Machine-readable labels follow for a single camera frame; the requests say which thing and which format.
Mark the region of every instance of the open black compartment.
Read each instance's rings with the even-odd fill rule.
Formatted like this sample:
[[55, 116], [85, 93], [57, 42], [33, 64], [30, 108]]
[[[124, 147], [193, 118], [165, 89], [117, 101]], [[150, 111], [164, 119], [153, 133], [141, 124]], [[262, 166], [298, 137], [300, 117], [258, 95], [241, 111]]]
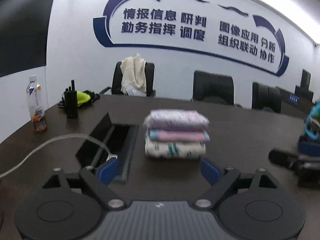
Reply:
[[[119, 168], [114, 182], [125, 183], [128, 179], [138, 130], [138, 125], [112, 124], [107, 113], [90, 133], [90, 136], [105, 143], [110, 152], [118, 156]], [[96, 168], [107, 160], [108, 153], [95, 143], [86, 140], [76, 153], [76, 158], [82, 168], [86, 166]]]

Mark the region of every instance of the walkie-talkie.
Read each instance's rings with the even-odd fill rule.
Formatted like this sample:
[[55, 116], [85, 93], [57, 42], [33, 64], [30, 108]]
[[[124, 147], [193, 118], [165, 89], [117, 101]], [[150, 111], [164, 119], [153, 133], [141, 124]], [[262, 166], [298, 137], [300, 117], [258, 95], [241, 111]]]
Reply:
[[64, 110], [67, 118], [78, 118], [77, 91], [75, 90], [75, 81], [71, 80], [71, 87], [64, 92]]

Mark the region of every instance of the white bottle cap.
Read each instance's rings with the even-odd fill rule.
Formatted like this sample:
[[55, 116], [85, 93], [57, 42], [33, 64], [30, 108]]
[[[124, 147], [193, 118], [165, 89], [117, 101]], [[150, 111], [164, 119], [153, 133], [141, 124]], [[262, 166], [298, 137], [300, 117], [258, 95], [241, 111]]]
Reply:
[[37, 80], [37, 76], [33, 75], [31, 77], [29, 77], [29, 82], [35, 82]]

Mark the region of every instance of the metal screw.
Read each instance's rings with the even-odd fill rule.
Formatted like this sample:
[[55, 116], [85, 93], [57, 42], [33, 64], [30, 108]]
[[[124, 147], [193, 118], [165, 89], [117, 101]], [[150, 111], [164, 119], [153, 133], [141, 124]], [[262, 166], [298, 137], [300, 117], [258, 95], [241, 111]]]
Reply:
[[111, 199], [108, 205], [112, 208], [119, 208], [124, 206], [124, 202], [121, 199]]
[[201, 208], [207, 208], [211, 206], [211, 202], [210, 200], [207, 200], [207, 199], [198, 199], [196, 201], [196, 206]]

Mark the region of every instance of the table surface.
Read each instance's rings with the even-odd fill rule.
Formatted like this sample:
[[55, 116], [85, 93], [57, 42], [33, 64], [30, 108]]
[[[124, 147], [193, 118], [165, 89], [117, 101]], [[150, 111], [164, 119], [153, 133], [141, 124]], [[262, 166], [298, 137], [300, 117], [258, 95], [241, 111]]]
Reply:
[[[290, 171], [268, 162], [268, 153], [274, 147], [297, 152], [303, 120], [283, 114], [204, 102], [104, 95], [91, 106], [80, 109], [78, 119], [68, 120], [55, 105], [46, 111], [46, 132], [34, 134], [29, 122], [0, 144], [0, 173], [18, 164], [29, 152], [50, 138], [75, 132], [89, 134], [107, 112], [113, 123], [141, 125], [149, 111], [158, 108], [195, 109], [208, 117], [211, 141], [206, 144], [207, 157], [221, 167], [231, 165], [242, 172], [268, 169], [306, 212], [306, 223], [299, 240], [319, 239], [319, 192], [297, 187], [297, 178]], [[201, 176], [198, 162], [159, 161], [145, 157], [144, 133], [145, 128], [141, 125], [127, 184], [111, 184], [109, 187], [112, 190], [126, 201], [194, 201], [209, 189], [209, 184]], [[14, 212], [29, 193], [48, 179], [53, 168], [60, 167], [65, 172], [79, 170], [75, 153], [82, 143], [83, 140], [78, 138], [53, 142], [3, 178], [0, 206], [5, 217], [0, 232], [1, 240], [20, 239], [14, 225]]]

